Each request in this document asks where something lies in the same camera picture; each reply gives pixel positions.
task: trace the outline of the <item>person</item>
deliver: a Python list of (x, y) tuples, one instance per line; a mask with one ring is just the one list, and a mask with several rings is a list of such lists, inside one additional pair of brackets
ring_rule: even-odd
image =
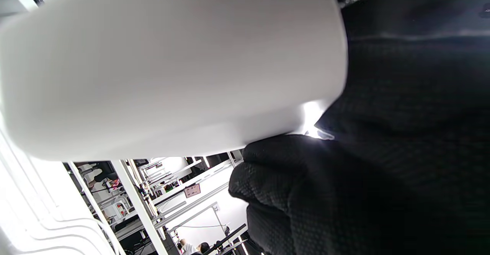
[(182, 245), (182, 255), (192, 255), (196, 253), (196, 248), (191, 243), (188, 243), (186, 239), (180, 240), (180, 245)]
[(482, 0), (354, 1), (345, 89), (316, 124), (333, 140), (260, 140), (231, 174), (250, 240), (271, 255), (488, 254)]
[(92, 171), (99, 169), (102, 172), (93, 177), (93, 180), (88, 182), (87, 186), (92, 189), (97, 182), (102, 182), (104, 179), (117, 180), (118, 175), (111, 169), (110, 161), (91, 161), (91, 162), (75, 162), (75, 166), (80, 167), (87, 164), (95, 164), (92, 166)]
[(207, 242), (203, 242), (200, 245), (198, 245), (198, 251), (199, 251), (198, 254), (203, 254), (207, 250), (209, 250), (209, 244)]

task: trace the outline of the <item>metal rod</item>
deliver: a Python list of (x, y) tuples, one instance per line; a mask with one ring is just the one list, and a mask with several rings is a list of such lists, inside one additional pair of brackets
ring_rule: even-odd
[(236, 167), (235, 160), (233, 159), (233, 156), (231, 155), (231, 152), (226, 152), (226, 154), (228, 154), (228, 157), (230, 158), (231, 165), (233, 166), (233, 168), (235, 168)]
[[(219, 165), (214, 166), (214, 168), (210, 169), (210, 171), (206, 171), (204, 173), (201, 173), (197, 177), (192, 178), (191, 180), (184, 182), (182, 185), (179, 185), (178, 187), (174, 188), (172, 191), (175, 191), (176, 189), (182, 189), (183, 190), (185, 187), (189, 187), (189, 186), (197, 184), (197, 183), (202, 183), (203, 181), (205, 181), (209, 178), (212, 178), (217, 173), (222, 172), (222, 171), (226, 170), (227, 168), (231, 167), (231, 165), (227, 161), (228, 160), (225, 160), (222, 163), (219, 163)], [(154, 199), (153, 201), (155, 204), (160, 204), (160, 202), (167, 199), (167, 197), (168, 196), (166, 194), (163, 194), (160, 197), (157, 197), (156, 199)]]
[(99, 206), (103, 207), (105, 203), (108, 203), (109, 201), (113, 201), (114, 199), (117, 199), (118, 197), (120, 197), (122, 194), (126, 193), (126, 191), (122, 191), (120, 193), (117, 193), (115, 194), (114, 196), (112, 197), (109, 197), (107, 199), (104, 199), (103, 201), (101, 201), (99, 204)]
[(181, 202), (181, 203), (177, 204), (176, 206), (171, 207), (171, 208), (169, 208), (169, 209), (167, 209), (167, 210), (163, 211), (163, 212), (162, 212), (162, 214), (163, 214), (163, 215), (167, 215), (168, 213), (170, 213), (170, 212), (172, 212), (172, 211), (175, 211), (175, 210), (179, 209), (180, 207), (185, 206), (186, 204), (187, 204), (187, 201), (183, 201), (183, 202)]
[(136, 164), (134, 164), (133, 159), (128, 159), (127, 161), (129, 162), (129, 166), (131, 167), (131, 170), (133, 170), (133, 174), (134, 174), (134, 178), (135, 178), (136, 182), (139, 185), (141, 185), (143, 183), (143, 177), (140, 173), (140, 170), (138, 168), (136, 168)]
[[(175, 173), (172, 173), (171, 175), (175, 175), (176, 173), (180, 173), (180, 172), (182, 172), (182, 171), (185, 171), (185, 170), (187, 170), (187, 169), (190, 169), (191, 167), (196, 166), (196, 165), (197, 165), (197, 164), (199, 164), (199, 163), (201, 163), (201, 159), (199, 159), (198, 161), (196, 161), (196, 162), (194, 162), (194, 163), (192, 163), (192, 164), (190, 164), (190, 165), (185, 166), (184, 168), (182, 168), (182, 169), (178, 170), (178, 171), (177, 171), (177, 172), (175, 172)], [(167, 176), (165, 176), (165, 177), (163, 177), (163, 178), (159, 178), (159, 179), (158, 179), (158, 180), (156, 180), (155, 182), (151, 182), (151, 183), (149, 184), (149, 185), (150, 185), (150, 187), (152, 187), (154, 184), (156, 184), (156, 183), (160, 182), (161, 180), (163, 180), (164, 178), (169, 177), (169, 176), (170, 176), (170, 175), (167, 175)]]
[(161, 228), (163, 227), (164, 225), (166, 225), (167, 223), (175, 220), (176, 218), (178, 218), (180, 215), (184, 214), (185, 212), (191, 210), (192, 208), (198, 206), (199, 204), (205, 202), (207, 199), (209, 199), (210, 197), (214, 196), (215, 194), (218, 194), (219, 192), (221, 192), (222, 190), (226, 189), (228, 187), (228, 183), (229, 182), (226, 182), (224, 185), (221, 185), (220, 187), (217, 187), (216, 189), (214, 189), (213, 191), (205, 194), (203, 197), (201, 197), (200, 199), (194, 201), (193, 203), (191, 203), (189, 206), (186, 206), (184, 208), (182, 208), (181, 210), (177, 211), (176, 213), (174, 213), (172, 216), (168, 217), (168, 218), (164, 218), (165, 215), (163, 214), (160, 214), (157, 216), (156, 219), (159, 219), (159, 218), (163, 218), (163, 220), (159, 223), (157, 223), (155, 225), (155, 228)]
[[(72, 170), (73, 175), (75, 176), (75, 178), (77, 179), (78, 183), (82, 187), (82, 189), (83, 189), (83, 191), (85, 193), (85, 197), (87, 197), (87, 199), (89, 200), (90, 204), (92, 205), (93, 209), (95, 210), (95, 212), (96, 212), (98, 218), (100, 219), (100, 221), (103, 224), (105, 224), (105, 226), (110, 227), (109, 223), (107, 222), (107, 220), (104, 217), (104, 213), (102, 213), (102, 210), (100, 210), (100, 207), (98, 206), (97, 201), (93, 198), (93, 195), (91, 194), (89, 187), (83, 181), (83, 178), (80, 175), (80, 173), (78, 171), (78, 168), (75, 166), (75, 163), (73, 163), (73, 161), (69, 161), (68, 162), (68, 166), (70, 166), (70, 169)], [(116, 241), (115, 243), (111, 241), (111, 243), (112, 243), (113, 246), (115, 246), (119, 250), (119, 253), (120, 254), (126, 255), (126, 253), (124, 252), (124, 249), (121, 246), (121, 243), (119, 243), (119, 241)]]
[(247, 226), (246, 224), (243, 224), (240, 227), (238, 227), (237, 229), (235, 229), (228, 236), (226, 236), (224, 239), (222, 239), (221, 241), (219, 241), (218, 244), (214, 245), (212, 248), (210, 248), (205, 253), (203, 253), (203, 255), (208, 255), (208, 254), (212, 253), (214, 250), (217, 250), (218, 247), (222, 246), (226, 241), (228, 241), (229, 239), (233, 238), (233, 236), (235, 236), (238, 232), (240, 232), (246, 226)]
[[(226, 235), (226, 229), (224, 229), (223, 224), (221, 223), (221, 220), (219, 220), (219, 217), (217, 216), (217, 210), (215, 210), (214, 206), (213, 206), (213, 213), (215, 213), (215, 216), (216, 216), (217, 222), (219, 222), (219, 225), (221, 226), (221, 230), (223, 230), (223, 234), (224, 234), (224, 236), (226, 237), (226, 236), (227, 236), (227, 235)], [(230, 240), (228, 240), (228, 244), (229, 244), (230, 246), (232, 246), (232, 245), (233, 245), (233, 243), (232, 243)]]
[(131, 199), (134, 209), (138, 213), (138, 217), (140, 218), (141, 223), (143, 223), (143, 226), (145, 227), (147, 234), (150, 237), (150, 240), (152, 241), (158, 255), (168, 255), (167, 250), (165, 249), (165, 246), (160, 239), (160, 236), (156, 232), (152, 219), (150, 218), (150, 216), (148, 216), (145, 205), (141, 200), (141, 195), (134, 188), (133, 182), (131, 181), (131, 178), (126, 171), (126, 168), (124, 166), (126, 162), (124, 162), (124, 160), (112, 160), (111, 162), (114, 170), (116, 170), (119, 180), (121, 180), (124, 190), (126, 190), (128, 197)]
[(178, 224), (178, 225), (176, 225), (176, 226), (172, 227), (172, 229), (169, 229), (169, 230), (168, 230), (168, 232), (169, 232), (169, 233), (170, 233), (170, 232), (174, 232), (174, 231), (175, 231), (177, 228), (179, 228), (181, 225), (185, 224), (186, 222), (189, 222), (191, 219), (196, 218), (197, 216), (201, 215), (202, 213), (204, 213), (205, 211), (207, 211), (207, 210), (208, 210), (208, 209), (210, 209), (210, 208), (213, 208), (213, 207), (214, 207), (214, 206), (216, 206), (216, 205), (217, 205), (217, 202), (215, 201), (215, 202), (214, 202), (212, 205), (207, 206), (207, 207), (206, 207), (206, 208), (204, 208), (203, 210), (201, 210), (201, 211), (199, 211), (198, 213), (196, 213), (196, 214), (194, 214), (194, 215), (190, 216), (189, 218), (187, 218), (185, 221), (183, 221), (183, 222), (181, 222), (180, 224)]
[(154, 163), (150, 163), (149, 165), (143, 165), (141, 168), (145, 168), (145, 170), (152, 169), (154, 166), (160, 164), (166, 157), (162, 157), (162, 159), (159, 159), (155, 161)]

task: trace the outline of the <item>white metal frame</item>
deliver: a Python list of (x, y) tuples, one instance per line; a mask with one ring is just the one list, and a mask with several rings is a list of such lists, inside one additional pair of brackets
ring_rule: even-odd
[(111, 162), (158, 255), (168, 255), (167, 250), (154, 227), (152, 219), (147, 213), (147, 208), (141, 200), (141, 195), (134, 188), (133, 182), (126, 171), (126, 162), (124, 160), (112, 160)]

